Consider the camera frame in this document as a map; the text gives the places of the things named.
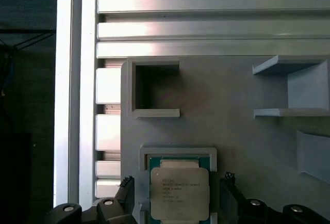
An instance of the black cable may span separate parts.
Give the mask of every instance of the black cable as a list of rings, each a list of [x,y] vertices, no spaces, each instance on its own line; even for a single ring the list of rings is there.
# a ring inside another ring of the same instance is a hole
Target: black cable
[[[4,62],[2,63],[2,73],[0,75],[0,116],[1,115],[4,116],[4,119],[9,124],[11,131],[14,131],[14,129],[15,129],[14,123],[11,120],[8,113],[6,112],[6,110],[4,109],[4,100],[2,97],[2,90],[3,90],[4,82],[9,73],[11,62],[12,62],[12,56],[7,54],[7,56],[5,56],[5,58],[4,58]]]
[[[13,45],[13,46],[14,46],[14,47],[17,47],[17,46],[22,45],[22,44],[24,44],[24,43],[26,43],[26,42],[29,42],[29,41],[35,40],[35,39],[37,39],[38,37],[41,37],[41,36],[43,36],[43,35],[45,35],[45,34],[39,34],[39,35],[36,35],[36,36],[34,36],[34,37],[30,38],[30,39],[27,39],[27,40],[24,41],[24,42],[17,43],[17,44],[15,44],[15,45]]]
[[[7,46],[7,44],[3,40],[0,39],[0,42],[2,42],[3,45]]]
[[[35,42],[32,42],[32,43],[30,43],[30,44],[28,44],[28,45],[26,45],[26,46],[24,46],[24,47],[17,48],[17,51],[21,51],[22,49],[25,49],[25,48],[30,47],[30,46],[32,46],[32,45],[38,43],[38,42],[41,42],[41,41],[47,39],[48,37],[51,37],[52,35],[53,35],[53,34],[50,34],[50,35],[48,35],[48,36],[46,36],[46,37],[43,37],[43,38],[41,38],[41,39],[39,39],[39,40],[37,40],[37,41],[35,41]]]

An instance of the rectangular opening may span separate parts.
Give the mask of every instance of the rectangular opening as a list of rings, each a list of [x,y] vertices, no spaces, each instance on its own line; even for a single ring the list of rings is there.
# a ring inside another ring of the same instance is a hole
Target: rectangular opening
[[[179,64],[135,65],[135,109],[176,108],[170,88],[178,76]]]

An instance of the aluminum frame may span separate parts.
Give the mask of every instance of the aluminum frame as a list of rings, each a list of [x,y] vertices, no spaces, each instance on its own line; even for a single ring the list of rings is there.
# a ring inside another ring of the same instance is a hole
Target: aluminum frame
[[[96,0],[82,0],[80,68],[79,204],[90,208],[95,198]]]
[[[81,0],[57,0],[53,205],[78,203]]]

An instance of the screw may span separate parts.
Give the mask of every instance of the screw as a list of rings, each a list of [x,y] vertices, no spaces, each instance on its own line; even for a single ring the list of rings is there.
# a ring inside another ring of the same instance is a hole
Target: screw
[[[71,206],[64,208],[65,212],[70,212],[70,211],[73,211],[73,210],[74,210],[74,207],[71,207]]]
[[[253,206],[259,206],[259,205],[260,205],[260,202],[257,201],[257,200],[252,200],[250,203],[251,203]]]
[[[106,200],[104,202],[104,205],[112,205],[112,204],[113,204],[113,201],[111,201],[111,200]]]
[[[299,208],[298,206],[292,206],[291,210],[297,213],[301,213],[303,210],[301,208]]]

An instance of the dark background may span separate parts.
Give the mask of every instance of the dark background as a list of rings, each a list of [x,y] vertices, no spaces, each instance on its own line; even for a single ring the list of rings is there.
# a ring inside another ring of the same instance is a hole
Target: dark background
[[[0,28],[55,29],[56,0],[0,0]],[[0,39],[10,45],[32,36],[0,34]],[[20,200],[29,206],[28,223],[37,223],[53,205],[55,46],[56,36],[52,36],[16,53],[14,78],[5,88],[4,106],[16,130],[31,133],[30,199],[29,203]],[[20,143],[15,146],[18,150],[23,148]],[[15,154],[20,153],[13,151],[9,159],[24,163]],[[19,185],[24,174],[17,174]]]

